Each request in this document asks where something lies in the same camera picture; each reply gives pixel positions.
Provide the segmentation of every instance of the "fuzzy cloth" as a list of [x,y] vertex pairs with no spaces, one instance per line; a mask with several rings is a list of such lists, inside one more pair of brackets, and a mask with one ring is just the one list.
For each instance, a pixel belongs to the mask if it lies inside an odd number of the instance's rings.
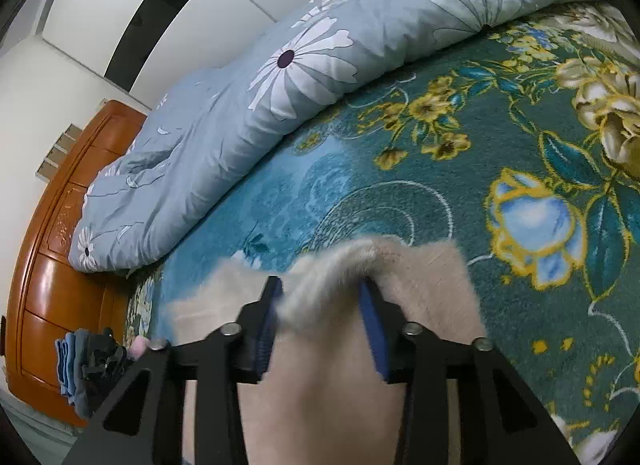
[[[222,262],[195,297],[174,303],[174,343],[201,339],[234,320],[243,304],[258,299],[268,275]],[[289,329],[276,336],[269,371],[259,385],[239,384],[249,463],[393,463],[404,385],[387,385],[375,371],[353,286],[363,275],[371,275],[408,319],[439,337],[469,343],[485,335],[466,264],[452,241],[405,247],[365,238],[304,255],[281,275],[286,296],[278,314]],[[455,388],[449,393],[457,412]],[[183,456],[190,462],[194,401],[195,382],[185,400]],[[457,425],[454,417],[450,463],[460,460]]]

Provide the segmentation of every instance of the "yellow flower pattern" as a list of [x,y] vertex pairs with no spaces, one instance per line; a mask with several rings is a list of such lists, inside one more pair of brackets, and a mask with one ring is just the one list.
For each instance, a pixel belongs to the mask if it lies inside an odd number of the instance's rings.
[[540,355],[549,349],[545,340],[535,340],[531,343],[531,351],[534,355]]
[[533,36],[523,36],[511,44],[514,51],[521,52],[518,60],[523,62],[531,62],[533,59],[554,60],[556,58],[555,54],[540,45]]
[[383,171],[389,171],[402,162],[408,154],[404,150],[388,148],[374,159],[374,163]]
[[431,124],[441,115],[451,111],[451,104],[444,95],[425,93],[409,104],[409,115],[415,120]]
[[421,152],[431,153],[434,160],[451,160],[458,156],[459,152],[471,147],[471,141],[466,135],[458,133],[444,133],[437,144],[423,144]]
[[397,102],[385,102],[365,109],[358,116],[358,130],[363,133],[368,129],[377,126],[382,122],[387,131],[394,131],[397,128],[399,115],[402,113],[405,104]]
[[306,152],[313,149],[322,141],[322,135],[319,132],[311,132],[298,145],[300,150]]
[[564,339],[562,341],[560,349],[562,351],[568,351],[568,350],[570,350],[572,348],[573,345],[574,345],[574,338],[573,337],[567,337],[566,339]]

